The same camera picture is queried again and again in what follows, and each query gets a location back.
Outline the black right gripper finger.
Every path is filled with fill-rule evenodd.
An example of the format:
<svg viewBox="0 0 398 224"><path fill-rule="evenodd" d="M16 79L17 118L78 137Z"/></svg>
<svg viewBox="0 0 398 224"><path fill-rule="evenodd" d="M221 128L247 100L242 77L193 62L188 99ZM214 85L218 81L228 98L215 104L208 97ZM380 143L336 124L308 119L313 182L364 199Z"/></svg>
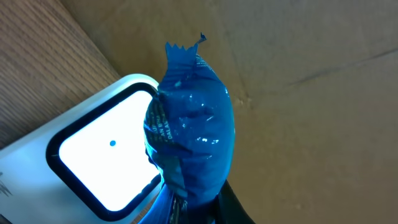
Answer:
<svg viewBox="0 0 398 224"><path fill-rule="evenodd" d="M216 199L215 224L255 224L226 181Z"/></svg>

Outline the blue cookie packet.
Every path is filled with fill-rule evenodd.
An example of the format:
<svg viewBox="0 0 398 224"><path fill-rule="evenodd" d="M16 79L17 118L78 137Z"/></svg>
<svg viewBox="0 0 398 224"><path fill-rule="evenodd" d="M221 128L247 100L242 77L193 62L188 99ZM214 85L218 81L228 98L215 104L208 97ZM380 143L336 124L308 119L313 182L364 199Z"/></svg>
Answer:
<svg viewBox="0 0 398 224"><path fill-rule="evenodd" d="M143 223L213 223L233 158L231 98L198 46L166 44L167 71L149 103L144 138L161 190Z"/></svg>

